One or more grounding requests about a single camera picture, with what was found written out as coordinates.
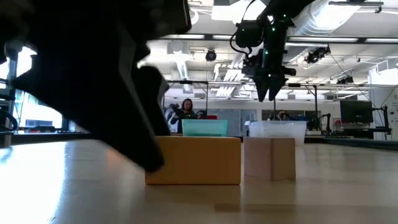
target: computer monitor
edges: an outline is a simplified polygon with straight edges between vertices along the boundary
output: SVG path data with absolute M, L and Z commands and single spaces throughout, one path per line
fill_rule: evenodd
M 340 113 L 342 123 L 372 123 L 372 103 L 369 101 L 341 100 Z

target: dark hair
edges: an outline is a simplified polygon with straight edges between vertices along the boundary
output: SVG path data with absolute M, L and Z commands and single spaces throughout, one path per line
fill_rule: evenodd
M 190 111 L 192 111 L 192 108 L 193 108 L 193 103 L 192 103 L 192 100 L 191 99 L 189 99 L 189 98 L 187 98 L 187 99 L 185 99 L 184 101 L 182 101 L 182 105 L 181 105 L 181 109 L 183 109 L 183 110 L 185 110 L 185 102 L 186 101 L 189 101 L 189 102 L 191 102 L 191 108 L 189 109 Z

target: plastic bin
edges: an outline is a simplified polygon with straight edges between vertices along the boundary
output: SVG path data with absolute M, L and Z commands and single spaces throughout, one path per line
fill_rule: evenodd
M 250 124 L 249 135 L 260 138 L 295 138 L 295 145 L 303 146 L 305 130 L 307 130 L 306 121 L 257 121 Z
M 184 136 L 218 136 L 226 137 L 227 120 L 183 119 Z

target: teal plastic container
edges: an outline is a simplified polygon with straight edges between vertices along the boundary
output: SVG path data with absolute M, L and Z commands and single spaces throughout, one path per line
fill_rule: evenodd
M 183 119 L 182 133 L 184 136 L 216 136 L 226 137 L 227 120 Z

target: brown cardboard box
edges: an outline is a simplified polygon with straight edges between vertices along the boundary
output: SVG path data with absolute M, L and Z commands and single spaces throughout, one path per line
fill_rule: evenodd
M 271 181 L 295 179 L 294 138 L 244 138 L 244 175 Z
M 240 184 L 239 138 L 161 136 L 165 165 L 146 184 Z

